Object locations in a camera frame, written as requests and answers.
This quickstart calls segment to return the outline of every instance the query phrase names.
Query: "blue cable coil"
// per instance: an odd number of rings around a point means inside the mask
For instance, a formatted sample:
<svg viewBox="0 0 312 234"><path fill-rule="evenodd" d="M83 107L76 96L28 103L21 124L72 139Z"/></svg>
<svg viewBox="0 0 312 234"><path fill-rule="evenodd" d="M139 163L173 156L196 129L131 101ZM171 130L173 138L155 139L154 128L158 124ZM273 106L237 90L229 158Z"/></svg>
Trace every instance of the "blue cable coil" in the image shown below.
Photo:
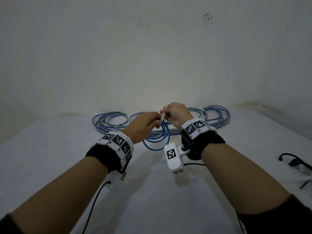
<svg viewBox="0 0 312 234"><path fill-rule="evenodd" d="M212 125L215 128L219 128L221 126L224 126L231 119L231 115L230 115L229 110L227 110L225 107L218 106L218 105L210 105L210 106L204 108L203 110L198 109L198 108L188 108L188 109L191 112L198 113L199 118L204 119L205 121L207 121L210 125ZM216 118L208 119L208 115L207 115L208 111L216 112L218 116ZM123 128L126 127L126 124L128 122L132 121L134 116L136 116L138 114L142 114L142 113L144 113L144 112L135 113L135 114L131 115L129 118L127 117L127 114L122 113L122 112L102 113L102 114L96 115L92 119L92 123L100 133L107 134L110 131L121 131ZM110 123L111 119L113 119L115 117L119 117L119 116L124 117L125 122L123 122L119 125L114 125L114 124ZM158 143L158 142L165 140L168 137L168 141L166 143L166 144L168 144L170 141L170 136L180 134L179 129L177 129L177 128L169 129L169 127L168 127L169 125L171 125L170 122L164 121L160 125L161 130L153 130L150 133L150 135L146 138L146 141L151 142L151 143ZM146 148L153 150L153 151L160 151L163 149L163 147L160 149L152 149L146 145L145 141L143 141L143 143L146 146Z"/></svg>

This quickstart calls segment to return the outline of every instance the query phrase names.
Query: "white mounting arm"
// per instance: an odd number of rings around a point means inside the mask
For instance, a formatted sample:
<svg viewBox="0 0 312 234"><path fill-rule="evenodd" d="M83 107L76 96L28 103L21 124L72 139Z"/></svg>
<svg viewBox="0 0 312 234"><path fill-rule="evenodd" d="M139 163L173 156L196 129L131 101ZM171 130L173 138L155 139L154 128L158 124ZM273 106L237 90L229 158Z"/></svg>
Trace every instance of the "white mounting arm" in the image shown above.
<svg viewBox="0 0 312 234"><path fill-rule="evenodd" d="M184 172L182 156L187 155L190 150L185 151L184 145L177 147L175 143L167 144L163 150L170 172L174 174Z"/></svg>

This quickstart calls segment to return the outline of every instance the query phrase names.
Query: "black sleeve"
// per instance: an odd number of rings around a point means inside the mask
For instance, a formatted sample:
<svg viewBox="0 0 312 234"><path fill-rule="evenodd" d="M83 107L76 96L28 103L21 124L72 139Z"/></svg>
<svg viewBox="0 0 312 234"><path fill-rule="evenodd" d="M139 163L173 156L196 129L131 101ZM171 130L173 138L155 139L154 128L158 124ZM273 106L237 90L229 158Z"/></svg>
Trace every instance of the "black sleeve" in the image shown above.
<svg viewBox="0 0 312 234"><path fill-rule="evenodd" d="M9 213L0 220L0 233L23 234Z"/></svg>
<svg viewBox="0 0 312 234"><path fill-rule="evenodd" d="M304 206L293 194L279 207L259 214L238 214L238 216L247 234L312 231L311 209Z"/></svg>

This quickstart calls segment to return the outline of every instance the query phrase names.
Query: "blue and white wire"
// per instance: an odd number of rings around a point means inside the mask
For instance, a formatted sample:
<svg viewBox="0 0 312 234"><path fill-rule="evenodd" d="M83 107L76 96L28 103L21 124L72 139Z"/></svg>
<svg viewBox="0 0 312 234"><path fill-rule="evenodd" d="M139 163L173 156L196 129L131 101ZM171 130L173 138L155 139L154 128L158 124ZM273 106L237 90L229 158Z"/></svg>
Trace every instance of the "blue and white wire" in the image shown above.
<svg viewBox="0 0 312 234"><path fill-rule="evenodd" d="M215 128L219 128L221 126L224 126L231 119L231 115L230 115L229 110L227 110L225 107L218 106L218 105L210 105L210 106L204 108L203 110L198 109L198 108L189 108L189 110L191 112L197 112L199 114L200 118L204 119L205 121L207 121L210 125L214 126ZM208 115L207 115L208 111L216 112L218 114L218 117L208 119ZM144 112L135 113L135 114L131 115L129 118L127 117L127 114L122 113L122 112L117 112L117 111L102 113L102 114L96 115L92 119L92 123L100 133L106 134L109 131L121 131L123 128L126 127L126 124L128 122L131 122L131 120L134 116L136 116L138 114L142 114L142 113L144 113ZM111 119L119 117L119 116L122 116L125 118L125 121L123 123L120 123L118 125L114 125L114 124L110 123ZM169 129L169 125L171 125L170 122L164 121L160 125L160 130L153 130L150 133L150 135L146 138L146 141L151 142L151 143L158 143L158 142L165 140L168 137L168 140L166 143L166 144L168 144L170 141L170 136L180 134L179 129L177 129L177 128ZM143 141L143 144L148 149L153 150L153 151L159 151L159 150L163 149L163 147L160 149L152 149L146 145L145 141Z"/></svg>

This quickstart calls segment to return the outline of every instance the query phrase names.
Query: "person's left arm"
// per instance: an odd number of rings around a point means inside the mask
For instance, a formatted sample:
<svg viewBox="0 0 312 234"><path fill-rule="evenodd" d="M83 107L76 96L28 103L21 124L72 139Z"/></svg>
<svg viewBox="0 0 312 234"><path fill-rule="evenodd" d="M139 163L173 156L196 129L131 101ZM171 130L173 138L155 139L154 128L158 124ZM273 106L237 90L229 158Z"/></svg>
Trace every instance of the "person's left arm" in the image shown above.
<svg viewBox="0 0 312 234"><path fill-rule="evenodd" d="M122 132L133 144L146 139L161 115L138 115ZM85 157L51 181L11 213L24 234L70 233L88 206L108 169L95 157Z"/></svg>

